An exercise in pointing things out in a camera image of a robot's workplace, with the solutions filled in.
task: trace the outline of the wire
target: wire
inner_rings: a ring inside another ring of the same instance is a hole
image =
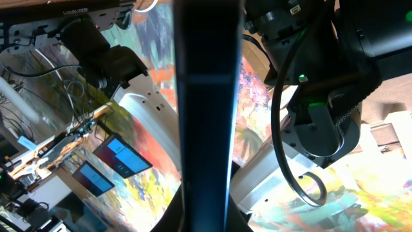
[[[49,58],[47,58],[47,56],[46,55],[44,55],[40,50],[38,50],[37,48],[35,49],[35,51],[41,56],[41,57],[43,57],[46,61],[47,61],[47,63],[49,63],[50,64],[50,66],[54,69],[55,68],[55,66],[54,66],[54,64],[49,60]],[[71,96],[70,96],[70,94],[68,93],[68,87],[66,87],[66,85],[64,84],[64,81],[63,81],[63,78],[61,77],[61,75],[60,75],[60,73],[56,70],[56,74],[57,74],[57,77],[60,79],[60,81],[62,81],[62,84],[63,84],[63,87],[64,87],[64,89],[66,90],[66,93],[67,93],[67,96],[69,97],[69,102],[70,102],[70,106],[71,106],[71,109],[73,110],[73,116],[71,117],[71,124],[70,124],[70,126],[69,126],[69,128],[68,128],[68,132],[73,128],[73,125],[74,125],[74,122],[75,122],[75,107],[74,107],[74,105],[73,105],[73,101],[72,101],[72,99],[71,99]]]
[[[75,167],[79,168],[81,166],[81,164],[79,162],[77,162],[77,160],[75,160],[73,158],[73,156],[70,156],[68,159],[66,159],[68,162],[70,162],[71,164],[73,164]]]
[[[3,120],[7,120],[12,126],[14,126],[18,131],[21,130],[21,133],[26,137],[29,138],[29,136],[27,136],[26,132],[24,131],[23,127],[14,119],[10,119],[8,117],[5,117],[4,115],[1,116]]]
[[[71,94],[71,93],[69,93],[69,92],[68,92],[68,94],[69,94],[70,96],[72,96],[72,97],[77,97],[77,98],[83,97],[83,95],[84,95],[84,86],[83,86],[83,83],[82,83],[81,81],[69,81],[69,84],[67,85],[67,90],[69,90],[70,86],[71,86],[73,83],[74,83],[74,84],[78,84],[78,85],[80,86],[80,88],[81,88],[81,90],[82,90],[82,94],[80,94],[79,96],[73,95],[73,94]]]
[[[139,12],[139,13],[146,13],[146,12],[150,11],[151,9],[153,9],[156,6],[157,1],[158,0],[153,0],[152,4],[149,7],[147,7],[146,9],[143,9],[143,10],[135,9],[135,11]]]
[[[21,120],[21,118],[19,118],[19,116],[17,116],[13,111],[11,111],[10,109],[8,109],[8,108],[5,107],[5,106],[1,106],[1,105],[0,105],[0,107],[2,107],[3,109],[8,110],[9,112],[11,112],[17,119],[19,119],[19,121],[21,121],[22,124],[26,125],[26,124],[23,122],[23,120]],[[28,125],[26,125],[26,127],[30,130],[30,133],[32,134],[31,139],[33,140],[33,139],[34,139],[34,133],[33,133],[32,129],[31,129]],[[25,136],[27,137],[27,134],[26,134],[26,132],[23,130],[23,127],[20,126],[20,128],[22,129],[23,133],[24,133]]]
[[[310,34],[312,31],[316,29],[317,25],[322,21],[323,17],[327,13],[327,11],[330,9],[330,7],[333,6],[334,3],[335,3],[335,0],[326,0],[323,6],[323,9],[321,10],[321,13],[317,16],[316,20],[312,24],[308,25],[300,33],[295,43],[289,49],[289,52],[285,58],[285,61],[283,62],[283,65],[280,69],[279,75],[277,76],[275,90],[273,92],[273,98],[272,98],[271,130],[272,130],[272,140],[273,140],[273,145],[274,145],[274,149],[276,153],[277,162],[279,163],[279,167],[281,168],[282,174],[285,180],[288,182],[289,186],[299,195],[299,198],[302,201],[306,202],[307,204],[313,207],[321,207],[326,203],[326,198],[327,198],[326,187],[324,186],[322,180],[317,175],[309,171],[303,174],[303,175],[313,178],[316,181],[319,189],[321,190],[321,195],[319,199],[316,200],[310,197],[302,189],[302,187],[299,185],[299,183],[297,183],[296,179],[294,178],[292,172],[290,171],[288,161],[286,159],[285,151],[283,150],[279,108],[281,105],[283,82],[285,80],[285,77],[289,71],[289,67],[292,61],[294,60],[294,57],[298,49],[302,45],[303,41],[308,37],[308,34]]]
[[[275,70],[275,67],[274,67],[273,64],[272,64],[272,61],[270,60],[269,55],[268,55],[268,54],[266,53],[266,51],[262,48],[262,46],[260,45],[260,43],[259,43],[255,38],[253,38],[253,37],[250,36],[250,35],[245,35],[245,34],[243,34],[243,35],[242,35],[242,39],[251,42],[251,43],[254,44],[257,48],[259,48],[259,50],[260,50],[261,52],[263,52],[263,54],[266,56],[266,58],[267,58],[268,61],[269,61],[269,68],[270,68],[270,71],[272,71],[272,75],[275,75],[275,76],[276,76],[276,75],[277,75],[277,72],[276,72],[276,70]]]
[[[261,52],[263,52],[263,54],[265,54],[266,58],[267,58],[267,59],[269,60],[269,62],[270,62],[270,59],[269,59],[268,54],[266,53],[266,51],[262,48],[262,46],[260,45],[260,43],[259,43],[255,38],[253,38],[253,37],[250,36],[250,35],[245,35],[245,34],[243,34],[243,35],[242,35],[242,39],[251,42],[251,43],[254,44],[257,48],[259,48],[259,50],[260,50]]]
[[[9,226],[10,228],[14,229],[16,232],[23,232],[22,229],[20,229],[13,222],[9,221],[7,218],[3,217],[2,215],[0,215],[0,221],[6,224],[7,226]]]
[[[98,128],[98,126],[96,125],[96,129],[95,129],[95,134],[94,134],[94,136],[95,136],[95,138],[98,139],[100,142],[104,142],[102,139],[100,139],[100,138],[98,138],[98,137],[96,136],[97,128]]]
[[[33,41],[33,38],[31,38],[31,39],[28,41],[28,44],[16,44],[16,43],[11,43],[11,44],[7,45],[7,46],[4,47],[4,48],[2,47],[2,50],[1,50],[1,52],[0,52],[0,55],[3,54],[3,52],[5,52],[7,49],[12,48],[12,47],[14,47],[14,46],[30,46],[30,45],[32,45],[32,41]]]
[[[49,204],[45,203],[45,202],[39,202],[39,204],[44,204],[46,205],[46,209],[49,210]]]
[[[81,67],[81,65],[78,65],[78,64],[69,64],[69,65],[63,65],[63,66],[59,66],[59,67],[56,67],[56,68],[52,68],[50,70],[47,70],[47,71],[41,72],[41,73],[25,74],[25,73],[19,73],[19,72],[16,72],[16,71],[12,70],[10,67],[5,66],[2,62],[0,62],[0,64],[9,73],[12,73],[14,75],[18,75],[20,77],[26,77],[26,78],[44,77],[45,75],[51,74],[51,73],[56,72],[56,71],[58,71],[60,69],[63,69],[63,68],[80,68]]]

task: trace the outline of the small monitor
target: small monitor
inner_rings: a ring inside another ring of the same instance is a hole
[[[88,161],[84,161],[73,173],[72,177],[96,197],[115,187],[110,180],[97,171]]]
[[[124,179],[152,167],[117,133],[112,133],[93,153]]]

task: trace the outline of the white cable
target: white cable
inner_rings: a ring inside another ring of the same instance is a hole
[[[41,57],[43,57],[43,59],[45,59],[47,61],[47,63],[49,63],[52,68],[55,68],[54,64],[49,60],[49,58],[47,58],[47,56],[45,56],[39,49],[36,48],[35,51],[39,55],[41,55]],[[73,105],[73,101],[71,100],[71,96],[67,91],[67,87],[66,87],[66,85],[64,85],[63,78],[60,76],[59,71],[55,71],[55,72],[56,72],[57,76],[59,77],[60,81],[62,81],[63,87],[66,90],[67,96],[69,97],[71,109],[73,110],[73,117],[71,118],[71,124],[68,128],[68,131],[70,131],[73,128],[74,122],[75,122],[75,107]]]
[[[146,9],[143,9],[143,10],[137,10],[137,9],[135,9],[135,11],[136,11],[136,12],[139,12],[139,13],[146,13],[146,12],[150,11],[151,9],[153,9],[153,7],[156,6],[157,1],[158,1],[158,0],[153,0],[152,4],[151,4],[149,7],[147,7]]]

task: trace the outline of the white robot arm segment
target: white robot arm segment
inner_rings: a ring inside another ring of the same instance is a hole
[[[283,148],[295,176],[300,176],[315,168],[304,155],[283,143]],[[277,163],[272,136],[260,147],[259,151],[240,168],[230,183],[230,195],[238,208],[249,214],[276,192],[276,188],[285,182]]]
[[[158,141],[182,173],[178,114],[160,94],[150,76],[141,74],[129,81],[126,89],[120,87],[114,100]]]

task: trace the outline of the black vertical bar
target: black vertical bar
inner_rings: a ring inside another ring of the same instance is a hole
[[[174,1],[186,231],[226,227],[242,20],[241,0]]]

